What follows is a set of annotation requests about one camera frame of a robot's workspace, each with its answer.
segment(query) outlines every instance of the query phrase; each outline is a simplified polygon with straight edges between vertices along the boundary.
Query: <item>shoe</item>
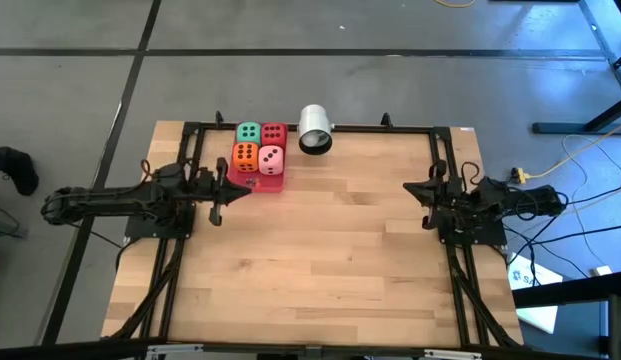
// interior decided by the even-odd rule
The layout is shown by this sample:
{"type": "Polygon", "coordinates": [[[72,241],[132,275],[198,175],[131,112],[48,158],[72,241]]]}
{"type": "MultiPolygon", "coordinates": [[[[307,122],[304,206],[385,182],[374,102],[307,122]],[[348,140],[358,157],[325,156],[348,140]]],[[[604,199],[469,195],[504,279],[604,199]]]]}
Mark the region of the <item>shoe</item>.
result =
{"type": "Polygon", "coordinates": [[[30,196],[39,186],[39,176],[34,170],[30,155],[7,148],[5,173],[10,176],[19,194],[30,196]]]}

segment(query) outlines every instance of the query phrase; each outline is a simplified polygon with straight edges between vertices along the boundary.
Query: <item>wooden table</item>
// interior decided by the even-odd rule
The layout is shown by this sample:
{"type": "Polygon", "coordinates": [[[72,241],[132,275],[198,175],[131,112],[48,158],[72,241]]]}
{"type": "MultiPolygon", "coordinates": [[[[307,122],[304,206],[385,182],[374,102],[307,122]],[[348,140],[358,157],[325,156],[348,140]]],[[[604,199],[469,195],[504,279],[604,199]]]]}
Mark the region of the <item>wooden table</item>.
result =
{"type": "MultiPolygon", "coordinates": [[[[153,168],[175,161],[182,128],[183,122],[156,124],[147,158],[153,168]]],[[[451,132],[457,164],[481,164],[474,131],[451,132]]],[[[206,131],[202,166],[228,158],[233,135],[206,131]]],[[[402,188],[427,178],[427,136],[333,135],[332,150],[312,157],[291,133],[285,190],[223,207],[223,226],[212,226],[210,205],[198,204],[170,340],[459,346],[445,248],[434,231],[421,228],[424,209],[402,188]]],[[[118,330],[146,295],[157,243],[143,239],[124,253],[104,335],[118,330]]],[[[483,300],[521,342],[503,259],[487,246],[473,249],[483,300]]],[[[476,342],[467,298],[465,306],[476,342]]],[[[162,308],[160,299],[152,334],[162,308]]]]}

